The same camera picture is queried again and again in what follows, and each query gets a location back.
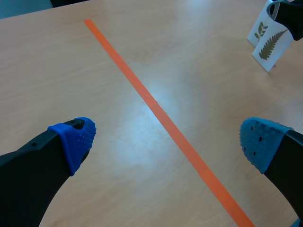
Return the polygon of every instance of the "fern leaf print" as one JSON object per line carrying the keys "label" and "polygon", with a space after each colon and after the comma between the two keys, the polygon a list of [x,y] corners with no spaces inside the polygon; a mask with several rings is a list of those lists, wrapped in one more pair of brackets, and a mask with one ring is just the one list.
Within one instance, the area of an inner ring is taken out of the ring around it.
{"label": "fern leaf print", "polygon": [[275,48],[276,43],[278,42],[278,40],[281,38],[281,36],[286,31],[287,30],[285,30],[283,32],[278,32],[277,34],[273,35],[271,38],[269,38],[266,41],[264,47],[261,49],[261,51],[259,53],[260,58],[267,60],[270,57],[272,51]]}

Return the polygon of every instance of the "orange tape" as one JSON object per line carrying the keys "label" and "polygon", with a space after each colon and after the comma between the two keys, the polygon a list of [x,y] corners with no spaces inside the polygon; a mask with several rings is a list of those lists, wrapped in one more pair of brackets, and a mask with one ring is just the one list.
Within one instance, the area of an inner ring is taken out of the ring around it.
{"label": "orange tape", "polygon": [[143,101],[148,105],[150,110],[155,114],[160,123],[163,125],[165,130],[175,141],[180,150],[187,157],[189,162],[199,173],[200,177],[204,180],[209,189],[213,192],[218,201],[222,204],[225,210],[229,213],[231,218],[240,227],[254,227],[254,224],[247,217],[247,215],[242,211],[240,206],[236,203],[233,197],[224,188],[218,178],[214,175],[211,169],[206,165],[204,160],[198,155],[193,146],[188,142],[181,131],[176,127],[174,122],[168,117],[161,106],[153,98],[150,92],[146,89],[143,83],[137,78],[134,72],[128,67],[120,55],[115,51],[113,46],[108,42],[108,40],[103,36],[103,34],[98,30],[96,25],[87,19],[84,21],[86,26],[103,46],[108,55],[116,63],[118,68],[123,72],[128,81],[132,84],[134,89],[141,96]]}

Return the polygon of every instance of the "wooden table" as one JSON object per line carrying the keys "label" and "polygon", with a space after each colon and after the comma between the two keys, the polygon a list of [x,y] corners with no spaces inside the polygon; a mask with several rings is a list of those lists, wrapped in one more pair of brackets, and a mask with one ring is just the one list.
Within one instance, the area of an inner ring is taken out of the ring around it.
{"label": "wooden table", "polygon": [[0,154],[78,116],[98,130],[41,226],[236,226],[85,26],[88,18],[253,223],[289,226],[292,208],[239,145],[250,116],[303,131],[302,42],[266,73],[246,40],[264,3],[91,0],[0,20]]}

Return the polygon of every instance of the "blue rubber fingertip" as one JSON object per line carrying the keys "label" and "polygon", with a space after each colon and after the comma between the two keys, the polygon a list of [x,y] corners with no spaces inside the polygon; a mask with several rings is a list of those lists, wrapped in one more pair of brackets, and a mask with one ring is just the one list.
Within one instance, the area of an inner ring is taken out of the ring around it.
{"label": "blue rubber fingertip", "polygon": [[300,220],[296,220],[290,227],[299,227],[300,226]]}
{"label": "blue rubber fingertip", "polygon": [[47,128],[59,134],[72,176],[79,169],[86,152],[91,149],[96,134],[95,123],[91,119],[87,117],[78,117],[75,119],[84,120],[82,129],[75,129],[71,125],[64,123]]}
{"label": "blue rubber fingertip", "polygon": [[244,155],[262,174],[268,169],[281,141],[292,128],[269,120],[251,117],[240,128]]}

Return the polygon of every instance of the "table surface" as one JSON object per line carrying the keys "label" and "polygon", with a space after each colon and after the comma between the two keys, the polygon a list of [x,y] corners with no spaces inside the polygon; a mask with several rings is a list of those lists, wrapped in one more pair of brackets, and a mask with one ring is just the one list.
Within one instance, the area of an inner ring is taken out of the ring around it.
{"label": "table surface", "polygon": [[239,144],[250,116],[303,131],[302,42],[266,73],[246,40],[264,4],[91,0],[0,20],[0,154],[78,116],[98,130],[41,226],[236,226],[85,26],[89,18],[256,226],[295,221]]}

